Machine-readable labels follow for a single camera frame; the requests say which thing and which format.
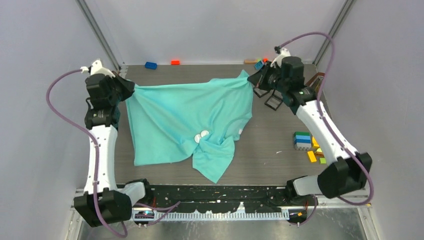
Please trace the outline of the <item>teal t-shirt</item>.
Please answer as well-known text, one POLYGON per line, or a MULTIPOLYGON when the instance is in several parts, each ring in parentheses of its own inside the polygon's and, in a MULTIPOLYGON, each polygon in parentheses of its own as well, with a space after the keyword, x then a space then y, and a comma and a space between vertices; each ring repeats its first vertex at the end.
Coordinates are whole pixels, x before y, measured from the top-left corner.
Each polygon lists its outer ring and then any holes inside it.
POLYGON ((253 116, 253 86, 244 70, 234 78, 203 83, 136 85, 125 102, 134 165, 192 167, 217 183, 231 164, 235 143, 253 116), (194 136, 209 134, 195 143, 194 136))

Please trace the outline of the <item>silver round brooch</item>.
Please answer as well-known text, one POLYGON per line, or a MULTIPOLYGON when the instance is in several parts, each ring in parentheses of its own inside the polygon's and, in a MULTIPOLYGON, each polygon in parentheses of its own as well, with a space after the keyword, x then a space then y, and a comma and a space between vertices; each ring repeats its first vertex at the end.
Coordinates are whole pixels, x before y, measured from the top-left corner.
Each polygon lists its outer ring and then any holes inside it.
POLYGON ((205 137, 205 136, 207 136, 207 135, 209 135, 210 133, 209 133, 209 131, 207 131, 207 130, 202 130, 201 132, 200 132, 200 136, 203 138, 203 137, 205 137))

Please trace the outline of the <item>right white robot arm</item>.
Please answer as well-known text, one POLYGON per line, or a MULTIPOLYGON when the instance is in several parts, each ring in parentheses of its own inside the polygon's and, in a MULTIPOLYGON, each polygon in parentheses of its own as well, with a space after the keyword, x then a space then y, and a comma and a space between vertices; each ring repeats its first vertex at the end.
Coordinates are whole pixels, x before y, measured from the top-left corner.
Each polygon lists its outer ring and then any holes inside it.
POLYGON ((316 92, 305 86, 304 64, 299 57, 286 56, 280 61, 266 62, 247 78, 256 88, 277 91, 317 140, 327 167, 318 175, 298 177, 287 182, 285 198, 291 205, 299 205, 306 195, 323 195, 328 199, 343 199, 343 195, 369 185, 365 202, 374 196, 374 184, 369 174, 373 160, 360 153, 341 134, 316 92))

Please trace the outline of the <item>black case with gold brooch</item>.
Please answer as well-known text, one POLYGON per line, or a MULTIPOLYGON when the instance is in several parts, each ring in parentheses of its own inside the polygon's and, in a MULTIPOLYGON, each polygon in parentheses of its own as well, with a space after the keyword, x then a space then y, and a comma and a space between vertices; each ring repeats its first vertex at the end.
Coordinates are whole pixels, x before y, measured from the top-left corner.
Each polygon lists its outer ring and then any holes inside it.
POLYGON ((259 89, 259 88, 254 88, 253 92, 257 97, 262 98, 262 97, 266 96, 270 92, 270 90, 262 90, 262 89, 259 89))

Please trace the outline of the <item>black brooch display case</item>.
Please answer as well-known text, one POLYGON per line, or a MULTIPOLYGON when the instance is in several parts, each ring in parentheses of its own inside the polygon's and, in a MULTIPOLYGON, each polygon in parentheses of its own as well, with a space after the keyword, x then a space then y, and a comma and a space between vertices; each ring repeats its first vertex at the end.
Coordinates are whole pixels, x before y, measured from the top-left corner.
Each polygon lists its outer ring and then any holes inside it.
POLYGON ((282 94, 277 91, 273 90, 271 95, 268 97, 268 99, 264 102, 264 104, 269 107, 270 109, 277 111, 280 106, 283 103, 283 96, 282 94))

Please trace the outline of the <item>teal toy block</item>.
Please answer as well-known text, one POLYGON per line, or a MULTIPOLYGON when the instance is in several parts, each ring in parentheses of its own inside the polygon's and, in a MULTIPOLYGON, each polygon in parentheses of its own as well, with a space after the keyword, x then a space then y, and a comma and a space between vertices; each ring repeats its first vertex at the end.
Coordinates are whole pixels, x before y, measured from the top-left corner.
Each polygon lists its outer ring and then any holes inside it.
POLYGON ((258 62, 256 62, 255 64, 254 64, 254 68, 255 68, 255 70, 260 70, 263 66, 264 66, 264 61, 263 60, 259 60, 258 62))

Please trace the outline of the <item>wooden toy block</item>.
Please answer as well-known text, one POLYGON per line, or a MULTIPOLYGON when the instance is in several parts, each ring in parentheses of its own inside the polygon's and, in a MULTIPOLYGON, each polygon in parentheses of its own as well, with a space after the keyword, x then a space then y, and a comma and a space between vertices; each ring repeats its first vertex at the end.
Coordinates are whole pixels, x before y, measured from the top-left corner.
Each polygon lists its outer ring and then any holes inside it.
POLYGON ((243 61, 244 64, 256 64, 258 62, 257 59, 245 59, 243 61))

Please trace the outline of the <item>blue toy brick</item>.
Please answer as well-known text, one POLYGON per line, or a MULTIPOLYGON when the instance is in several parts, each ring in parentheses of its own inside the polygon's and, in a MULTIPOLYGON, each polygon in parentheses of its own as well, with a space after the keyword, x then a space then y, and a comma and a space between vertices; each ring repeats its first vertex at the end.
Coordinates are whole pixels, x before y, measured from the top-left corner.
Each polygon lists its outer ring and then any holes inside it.
POLYGON ((158 68, 158 65, 157 65, 155 62, 147 61, 147 62, 144 64, 144 67, 145 67, 146 69, 156 70, 156 69, 158 68))

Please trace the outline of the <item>small orange toy brick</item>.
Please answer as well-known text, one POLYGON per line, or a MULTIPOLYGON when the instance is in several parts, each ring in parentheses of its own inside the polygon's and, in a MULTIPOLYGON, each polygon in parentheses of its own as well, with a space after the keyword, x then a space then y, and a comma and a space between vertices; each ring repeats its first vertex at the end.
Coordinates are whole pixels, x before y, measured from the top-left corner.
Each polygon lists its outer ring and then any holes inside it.
POLYGON ((170 63, 171 63, 171 65, 180 65, 181 64, 181 62, 179 60, 172 60, 170 63))

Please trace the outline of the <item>brown wooden metronome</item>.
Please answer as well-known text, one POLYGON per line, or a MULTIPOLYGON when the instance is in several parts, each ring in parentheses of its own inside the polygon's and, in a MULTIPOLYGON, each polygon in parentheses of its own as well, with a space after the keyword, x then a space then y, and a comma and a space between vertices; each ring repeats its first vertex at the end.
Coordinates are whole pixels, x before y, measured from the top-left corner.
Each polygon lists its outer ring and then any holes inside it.
POLYGON ((317 85, 320 84, 320 82, 324 79, 325 73, 324 72, 317 72, 314 76, 312 76, 306 83, 305 86, 316 88, 317 85))

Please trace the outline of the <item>stacked green blue grey bricks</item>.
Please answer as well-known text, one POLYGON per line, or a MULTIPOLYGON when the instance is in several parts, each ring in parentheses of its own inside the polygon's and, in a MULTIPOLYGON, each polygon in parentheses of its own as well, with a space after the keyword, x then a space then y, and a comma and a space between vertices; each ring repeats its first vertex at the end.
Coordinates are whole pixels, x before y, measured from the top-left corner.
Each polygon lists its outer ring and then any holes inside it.
POLYGON ((293 146, 296 150, 309 151, 312 148, 311 134, 304 131, 295 131, 293 133, 293 146))

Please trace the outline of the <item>yellow arch toy block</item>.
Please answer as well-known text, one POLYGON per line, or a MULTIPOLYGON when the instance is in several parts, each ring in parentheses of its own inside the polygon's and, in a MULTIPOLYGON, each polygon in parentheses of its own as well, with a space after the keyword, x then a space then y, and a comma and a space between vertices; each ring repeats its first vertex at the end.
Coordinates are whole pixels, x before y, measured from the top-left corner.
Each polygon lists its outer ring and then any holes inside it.
POLYGON ((311 144, 312 144, 313 149, 319 149, 320 148, 320 145, 318 144, 318 142, 317 142, 317 140, 315 139, 314 136, 312 136, 312 138, 311 138, 311 144))

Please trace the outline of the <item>yellow toy brick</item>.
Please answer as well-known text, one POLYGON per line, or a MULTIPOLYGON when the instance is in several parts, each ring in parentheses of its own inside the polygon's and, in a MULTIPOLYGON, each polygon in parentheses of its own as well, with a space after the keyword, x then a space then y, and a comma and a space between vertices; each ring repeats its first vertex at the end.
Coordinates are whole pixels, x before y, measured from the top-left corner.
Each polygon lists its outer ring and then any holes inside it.
POLYGON ((316 157, 316 155, 313 151, 307 151, 307 156, 308 156, 308 159, 311 163, 315 163, 315 162, 318 161, 317 157, 316 157))

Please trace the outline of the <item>colourful stacked toy blocks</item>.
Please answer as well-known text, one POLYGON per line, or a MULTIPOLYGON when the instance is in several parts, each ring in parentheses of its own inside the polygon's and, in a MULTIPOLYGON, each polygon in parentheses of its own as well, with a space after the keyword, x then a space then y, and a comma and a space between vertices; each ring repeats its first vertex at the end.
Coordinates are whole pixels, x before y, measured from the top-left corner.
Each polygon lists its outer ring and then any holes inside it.
POLYGON ((315 157, 319 160, 320 164, 326 164, 326 158, 321 148, 317 148, 314 152, 315 157))

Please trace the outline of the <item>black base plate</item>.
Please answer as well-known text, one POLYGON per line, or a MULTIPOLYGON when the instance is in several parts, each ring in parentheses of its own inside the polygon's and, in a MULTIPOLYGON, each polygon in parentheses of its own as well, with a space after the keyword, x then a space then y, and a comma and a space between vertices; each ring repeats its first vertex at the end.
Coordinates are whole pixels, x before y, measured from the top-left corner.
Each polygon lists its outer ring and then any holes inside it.
POLYGON ((312 196, 292 196, 283 186, 264 185, 148 185, 137 205, 167 208, 175 213, 234 213, 244 207, 247 213, 276 213, 280 207, 312 210, 312 196))

